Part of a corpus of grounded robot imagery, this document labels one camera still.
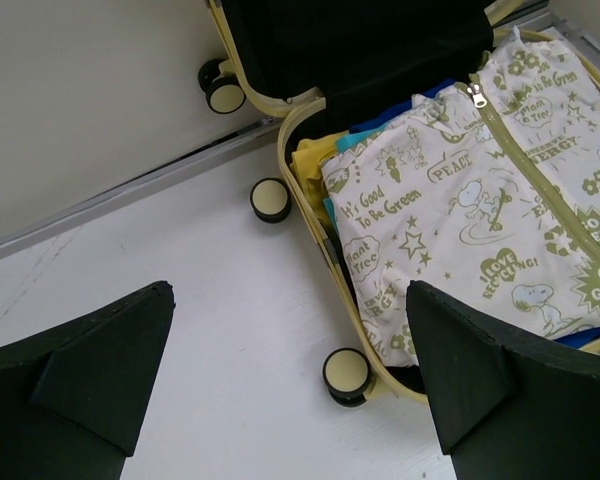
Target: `suitcase lid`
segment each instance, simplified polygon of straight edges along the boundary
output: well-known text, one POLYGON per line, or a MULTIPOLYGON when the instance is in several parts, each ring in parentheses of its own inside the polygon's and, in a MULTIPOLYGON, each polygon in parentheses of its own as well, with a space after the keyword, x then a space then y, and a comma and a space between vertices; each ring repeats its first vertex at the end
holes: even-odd
MULTIPOLYGON (((436 75, 432 73, 435 66, 427 62, 458 63, 464 61, 462 53, 471 48, 474 52, 485 50, 488 47, 479 47, 491 41, 484 38, 487 28, 491 34, 489 25, 524 3, 208 1, 247 97, 259 110, 278 117, 322 96, 327 101, 342 95, 348 100, 358 96, 360 103, 368 99, 356 90, 387 90, 385 80, 398 85, 400 77, 407 78, 415 66, 418 76, 430 74, 431 78, 419 82, 428 88, 436 75)), ((414 81, 410 86, 419 84, 414 81)))

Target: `white floor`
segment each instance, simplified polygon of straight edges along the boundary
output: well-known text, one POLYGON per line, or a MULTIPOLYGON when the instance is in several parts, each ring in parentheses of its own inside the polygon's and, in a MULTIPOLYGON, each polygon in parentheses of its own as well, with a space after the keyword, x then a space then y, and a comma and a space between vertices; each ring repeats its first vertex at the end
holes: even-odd
POLYGON ((297 210, 252 214, 267 146, 0 261, 0 346, 155 280, 173 327, 124 480, 453 479, 428 408, 355 410, 322 384, 324 358, 357 344, 297 210))

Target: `zipper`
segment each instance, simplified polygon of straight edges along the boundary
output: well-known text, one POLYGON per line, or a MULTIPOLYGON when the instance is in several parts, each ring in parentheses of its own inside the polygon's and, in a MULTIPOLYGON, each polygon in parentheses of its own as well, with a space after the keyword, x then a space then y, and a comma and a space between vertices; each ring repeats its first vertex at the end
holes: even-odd
POLYGON ((473 105, 480 111, 480 116, 485 125, 491 130, 493 138, 496 139, 500 148, 511 159, 518 170, 527 181, 538 192, 556 220, 568 232, 576 244, 585 252, 589 258, 600 265, 600 244, 595 241, 576 214, 562 199, 551 182, 549 182, 538 168, 522 150, 518 142, 513 138, 511 132, 504 124, 500 114, 489 102, 478 83, 480 78, 476 74, 469 76, 471 82, 465 85, 466 91, 473 100, 473 105))

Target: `zipper pull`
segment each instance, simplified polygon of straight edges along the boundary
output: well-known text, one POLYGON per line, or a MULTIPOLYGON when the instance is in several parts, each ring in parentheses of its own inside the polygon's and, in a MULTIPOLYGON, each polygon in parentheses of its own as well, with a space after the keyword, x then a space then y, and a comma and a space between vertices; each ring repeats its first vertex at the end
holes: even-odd
POLYGON ((470 84, 469 88, 467 88, 467 92, 469 92, 469 95, 471 95, 471 98, 473 98, 473 104, 476 108, 484 108, 487 106, 488 102, 485 96, 482 94, 480 85, 477 83, 470 84))

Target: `blue clothing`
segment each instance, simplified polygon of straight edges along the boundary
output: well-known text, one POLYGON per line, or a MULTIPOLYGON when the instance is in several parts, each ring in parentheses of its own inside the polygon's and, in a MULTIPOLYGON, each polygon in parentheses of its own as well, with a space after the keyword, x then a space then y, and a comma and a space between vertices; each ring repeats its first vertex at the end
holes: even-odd
MULTIPOLYGON (((438 92, 444 88, 447 88, 450 85, 455 84, 455 80, 445 80, 438 86, 432 88, 431 90, 427 90, 422 95, 428 98, 434 98, 438 92)), ((360 133, 366 132, 367 130, 374 130, 376 128, 380 128, 385 125, 387 122, 396 118, 398 115, 402 115, 404 112, 411 110, 412 103, 411 100, 401 103, 399 105, 395 105, 388 110, 385 110, 380 114, 378 118, 374 118, 373 120, 369 120, 368 122, 361 123, 359 125, 354 125, 349 129, 350 133, 360 133)))
POLYGON ((566 337, 557 339, 556 342, 566 345, 567 347, 582 348, 598 338, 600 338, 600 327, 567 335, 566 337))
POLYGON ((349 135, 345 135, 344 137, 339 138, 338 140, 336 140, 336 148, 338 149, 338 153, 344 153, 351 147, 355 147, 363 140, 366 140, 374 133, 381 132, 382 130, 384 130, 384 127, 387 126, 387 123, 384 123, 380 127, 374 128, 373 130, 367 130, 366 132, 360 133, 350 133, 349 135))

